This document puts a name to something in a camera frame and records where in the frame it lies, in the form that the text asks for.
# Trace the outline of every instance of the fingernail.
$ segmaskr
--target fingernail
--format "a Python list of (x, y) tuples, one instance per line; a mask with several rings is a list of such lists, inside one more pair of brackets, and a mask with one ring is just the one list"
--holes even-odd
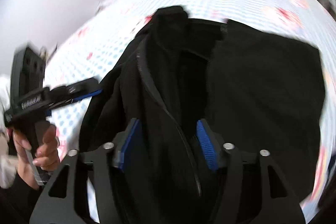
[(31, 150), (32, 146), (30, 145), (29, 141), (27, 140), (22, 140), (22, 146), (26, 148), (27, 150)]

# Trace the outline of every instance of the blue dot pattern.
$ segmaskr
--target blue dot pattern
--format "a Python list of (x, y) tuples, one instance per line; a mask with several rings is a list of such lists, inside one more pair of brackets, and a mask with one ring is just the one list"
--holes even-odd
[[(172, 5), (182, 5), (191, 18), (219, 22), (232, 19), (261, 31), (307, 41), (320, 49), (325, 72), (336, 77), (336, 23), (317, 0), (304, 1), (308, 9), (292, 0), (115, 0), (61, 45), (46, 68), (44, 85), (54, 88), (93, 76), (101, 80), (113, 69), (148, 17), (158, 8)], [(283, 24), (274, 14), (278, 8), (290, 11), (298, 19)], [(321, 147), (326, 158), (322, 166), (328, 166), (333, 143), (336, 143), (336, 94), (330, 85), (326, 88), (320, 123)], [(52, 112), (50, 121), (58, 127), (59, 137), (66, 140), (68, 149), (78, 148), (80, 124), (90, 100), (87, 98)], [(315, 214), (320, 192), (316, 196), (302, 203), (307, 222)]]

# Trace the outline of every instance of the wrist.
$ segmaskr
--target wrist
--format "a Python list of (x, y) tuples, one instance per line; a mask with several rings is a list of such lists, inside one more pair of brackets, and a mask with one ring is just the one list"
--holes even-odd
[(25, 163), (20, 157), (18, 157), (18, 166), (17, 166), (17, 174), (21, 177), (21, 179), (29, 185), (31, 188), (38, 190), (39, 185), (37, 184), (33, 170), (29, 163)]

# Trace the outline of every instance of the jacket zipper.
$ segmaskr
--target jacket zipper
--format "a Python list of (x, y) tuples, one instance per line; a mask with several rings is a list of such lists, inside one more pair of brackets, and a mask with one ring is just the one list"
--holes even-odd
[[(140, 61), (141, 61), (141, 58), (142, 58), (142, 51), (143, 51), (143, 48), (144, 48), (144, 42), (145, 40), (148, 38), (148, 36), (146, 36), (142, 42), (140, 43), (139, 45), (139, 48), (137, 50), (137, 53), (136, 53), (136, 60), (137, 60), (137, 67), (138, 67), (138, 71), (140, 73), (140, 76), (142, 79), (144, 79), (144, 75), (142, 74), (143, 72), (143, 68), (140, 64)], [(164, 112), (171, 118), (171, 120), (174, 122), (175, 126), (176, 126), (176, 129), (179, 133), (179, 136), (184, 144), (184, 147), (185, 147), (185, 150), (187, 152), (187, 155), (188, 155), (188, 158), (189, 158), (189, 162), (190, 162), (190, 165), (193, 169), (193, 172), (194, 172), (194, 179), (195, 179), (195, 182), (196, 182), (196, 186), (197, 186), (197, 192), (198, 192), (198, 196), (200, 197), (202, 195), (202, 190), (201, 190), (201, 183), (200, 183), (200, 179), (198, 177), (198, 173), (197, 173), (197, 167), (196, 167), (196, 160), (192, 154), (192, 151), (191, 151), (191, 148), (185, 138), (185, 136), (183, 135), (182, 133), (182, 130), (179, 126), (179, 124), (177, 123), (177, 121), (175, 120), (175, 118), (169, 113), (169, 111), (167, 110), (164, 102), (162, 101), (161, 97), (159, 98), (157, 95), (154, 94), (154, 92), (152, 91), (152, 89), (148, 86), (148, 84), (146, 83), (146, 81), (143, 81), (143, 83), (145, 84), (145, 89), (146, 91), (151, 95), (151, 97), (162, 107), (162, 109), (164, 110)]]

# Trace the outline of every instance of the jacket sleeve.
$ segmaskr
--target jacket sleeve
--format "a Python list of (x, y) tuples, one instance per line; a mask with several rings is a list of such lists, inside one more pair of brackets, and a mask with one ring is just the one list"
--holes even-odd
[(11, 206), (22, 219), (29, 223), (35, 204), (41, 194), (42, 188), (34, 190), (16, 174), (13, 185), (8, 189), (1, 189), (7, 205)]

